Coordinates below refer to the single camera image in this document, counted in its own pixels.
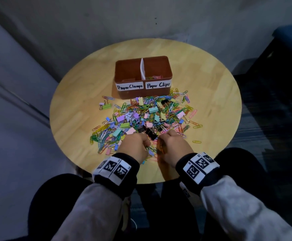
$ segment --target pink paper clip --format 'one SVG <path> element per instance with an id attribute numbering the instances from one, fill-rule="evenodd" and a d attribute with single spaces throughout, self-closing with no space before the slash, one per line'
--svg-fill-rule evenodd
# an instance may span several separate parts
<path id="1" fill-rule="evenodd" d="M 189 115 L 189 118 L 192 118 L 195 116 L 195 114 L 197 113 L 197 110 L 195 109 L 194 111 L 192 111 L 192 113 Z"/>

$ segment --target round wooden table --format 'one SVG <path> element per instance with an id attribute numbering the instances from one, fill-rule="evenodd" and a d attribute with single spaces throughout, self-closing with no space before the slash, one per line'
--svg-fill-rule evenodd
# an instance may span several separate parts
<path id="1" fill-rule="evenodd" d="M 102 96 L 119 98 L 114 89 L 117 60 L 167 56 L 173 72 L 172 87 L 188 90 L 197 109 L 192 118 L 203 127 L 189 128 L 186 140 L 195 152 L 214 158 L 233 138 L 241 118 L 240 90 L 230 71 L 214 56 L 192 45 L 165 39 L 135 39 L 104 47 L 77 63 L 58 85 L 50 105 L 50 125 L 63 153 L 80 168 L 92 172 L 106 157 L 90 144 L 92 129 L 111 117 L 112 109 L 99 110 Z M 116 99 L 122 105 L 127 100 Z M 138 184 L 177 178 L 175 169 L 150 159 L 140 166 Z"/>

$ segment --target gray wall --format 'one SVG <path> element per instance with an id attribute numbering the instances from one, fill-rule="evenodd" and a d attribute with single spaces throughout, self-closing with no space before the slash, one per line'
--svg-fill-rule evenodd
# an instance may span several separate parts
<path id="1" fill-rule="evenodd" d="M 57 82 L 1 26 L 0 84 L 48 115 Z M 0 241 L 27 235 L 28 209 L 38 188 L 74 172 L 49 121 L 0 87 Z"/>
<path id="2" fill-rule="evenodd" d="M 57 80 L 91 52 L 141 37 L 187 42 L 232 71 L 292 24 L 292 0 L 0 0 L 0 24 Z"/>

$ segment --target divided container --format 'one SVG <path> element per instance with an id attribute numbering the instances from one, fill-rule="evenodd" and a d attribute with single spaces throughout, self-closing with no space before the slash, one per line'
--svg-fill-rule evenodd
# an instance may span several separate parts
<path id="1" fill-rule="evenodd" d="M 141 58 L 119 60 L 115 65 L 115 85 L 121 99 L 168 95 L 172 84 L 172 70 L 167 56 L 146 57 L 146 80 L 141 79 Z M 149 79 L 152 76 L 161 79 Z"/>

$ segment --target gray sleeve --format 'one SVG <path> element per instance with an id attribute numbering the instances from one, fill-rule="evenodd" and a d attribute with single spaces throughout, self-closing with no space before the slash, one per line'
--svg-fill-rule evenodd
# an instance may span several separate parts
<path id="1" fill-rule="evenodd" d="M 292 227 L 229 176 L 204 187 L 200 197 L 232 240 L 292 241 Z"/>
<path id="2" fill-rule="evenodd" d="M 52 240 L 112 240 L 122 216 L 122 202 L 106 187 L 89 185 Z"/>

